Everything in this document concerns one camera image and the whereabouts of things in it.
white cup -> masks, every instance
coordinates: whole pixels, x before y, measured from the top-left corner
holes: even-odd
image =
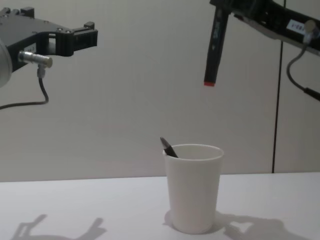
[[[172,146],[178,158],[164,151],[170,216],[186,234],[201,234],[214,224],[224,152],[215,146]]]

black marker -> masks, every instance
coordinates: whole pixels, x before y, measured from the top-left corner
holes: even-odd
[[[165,153],[170,156],[170,157],[174,157],[174,158],[178,158],[177,154],[175,153],[174,149],[172,148],[172,146],[167,142],[167,140],[165,140],[163,137],[160,137],[161,139],[161,143],[163,145],[163,149],[165,151]]]

white tabletop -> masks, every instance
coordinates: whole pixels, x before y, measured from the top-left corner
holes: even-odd
[[[319,184],[223,175],[216,226],[187,235],[168,226],[165,177],[0,183],[0,240],[320,240]]]

white label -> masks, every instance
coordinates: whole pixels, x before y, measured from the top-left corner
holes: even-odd
[[[34,43],[34,44],[30,45],[30,46],[27,46],[27,47],[24,49],[24,51],[35,54],[35,53],[37,52],[37,44]]]
[[[287,29],[294,31],[298,34],[302,34],[305,35],[306,31],[305,31],[305,24],[295,21],[295,20],[290,20],[288,26],[286,27]]]

